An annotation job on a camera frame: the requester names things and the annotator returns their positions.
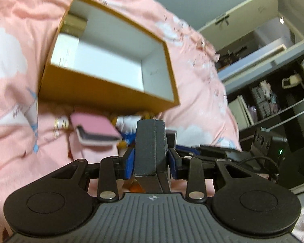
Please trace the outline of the dark grey rectangular box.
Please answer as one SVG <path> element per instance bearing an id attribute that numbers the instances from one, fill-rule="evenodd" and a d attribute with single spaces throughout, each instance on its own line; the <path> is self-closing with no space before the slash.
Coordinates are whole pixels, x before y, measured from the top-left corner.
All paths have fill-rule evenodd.
<path id="1" fill-rule="evenodd" d="M 162 120 L 137 123 L 133 176 L 146 193 L 171 192 L 167 139 Z"/>

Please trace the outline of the duck plush blue shirt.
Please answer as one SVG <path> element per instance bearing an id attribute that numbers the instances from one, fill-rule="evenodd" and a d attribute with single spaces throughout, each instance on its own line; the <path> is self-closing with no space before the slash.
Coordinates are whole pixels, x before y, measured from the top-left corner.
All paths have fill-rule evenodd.
<path id="1" fill-rule="evenodd" d="M 129 116 L 117 116 L 112 114 L 109 116 L 109 120 L 112 125 L 119 131 L 122 136 L 122 141 L 117 144 L 117 148 L 120 154 L 124 154 L 125 150 L 134 144 L 137 131 L 137 122 L 139 120 L 147 120 L 155 118 L 155 115 L 150 112 L 138 112 L 135 115 Z M 125 180 L 121 184 L 123 191 L 129 191 L 132 193 L 144 193 L 144 189 L 134 179 Z"/>

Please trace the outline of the pink notebook wallet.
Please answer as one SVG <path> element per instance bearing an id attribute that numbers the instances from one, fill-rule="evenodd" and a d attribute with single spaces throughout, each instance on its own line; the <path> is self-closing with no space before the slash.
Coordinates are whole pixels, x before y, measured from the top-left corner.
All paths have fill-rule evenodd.
<path id="1" fill-rule="evenodd" d="M 112 146 L 122 141 L 119 131 L 105 116 L 74 112 L 70 119 L 79 142 L 84 146 Z"/>

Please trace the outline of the small gold gift box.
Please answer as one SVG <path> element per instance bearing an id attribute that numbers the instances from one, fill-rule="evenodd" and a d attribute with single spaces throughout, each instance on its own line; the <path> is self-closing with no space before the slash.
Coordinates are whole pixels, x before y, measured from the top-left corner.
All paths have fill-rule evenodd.
<path id="1" fill-rule="evenodd" d="M 78 16 L 67 14 L 61 26 L 61 33 L 80 38 L 87 26 L 87 20 Z"/>

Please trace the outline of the dark shelving unit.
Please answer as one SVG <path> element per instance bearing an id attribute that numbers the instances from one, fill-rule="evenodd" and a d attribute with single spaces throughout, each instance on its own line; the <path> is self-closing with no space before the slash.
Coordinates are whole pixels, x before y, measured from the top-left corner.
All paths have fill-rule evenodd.
<path id="1" fill-rule="evenodd" d="M 280 166 L 278 182 L 289 189 L 304 184 L 304 50 L 228 99 L 243 100 L 253 120 L 239 130 L 241 148 L 251 148 L 260 128 L 286 138 L 285 147 L 273 156 Z"/>

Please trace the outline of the pink cloud-print bedspread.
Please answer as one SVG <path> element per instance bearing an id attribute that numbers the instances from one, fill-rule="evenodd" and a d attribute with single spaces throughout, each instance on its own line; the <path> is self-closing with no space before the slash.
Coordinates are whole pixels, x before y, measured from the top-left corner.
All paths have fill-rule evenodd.
<path id="1" fill-rule="evenodd" d="M 237 123 L 210 42 L 156 0 L 96 0 L 162 38 L 180 105 L 159 115 L 180 145 L 240 149 Z M 38 84 L 54 35 L 72 0 L 0 0 L 0 242 L 6 198 L 71 161 L 71 107 L 44 103 Z"/>

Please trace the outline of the orange cardboard storage box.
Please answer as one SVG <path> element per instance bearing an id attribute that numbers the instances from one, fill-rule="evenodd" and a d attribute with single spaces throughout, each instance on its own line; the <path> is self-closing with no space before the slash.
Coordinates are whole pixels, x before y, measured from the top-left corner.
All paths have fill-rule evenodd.
<path id="1" fill-rule="evenodd" d="M 87 20 L 72 69 L 50 63 L 67 14 Z M 46 60 L 39 97 L 125 115 L 158 114 L 180 103 L 167 44 L 93 0 L 73 0 L 65 12 Z"/>

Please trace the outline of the white wardrobe door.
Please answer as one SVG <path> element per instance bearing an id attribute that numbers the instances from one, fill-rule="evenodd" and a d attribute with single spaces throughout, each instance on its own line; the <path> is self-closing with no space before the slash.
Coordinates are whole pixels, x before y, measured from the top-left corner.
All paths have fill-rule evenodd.
<path id="1" fill-rule="evenodd" d="M 246 0 L 207 22 L 199 32 L 215 49 L 231 45 L 251 36 L 258 47 L 281 40 L 285 48 L 304 41 L 304 35 L 289 20 L 280 0 Z"/>

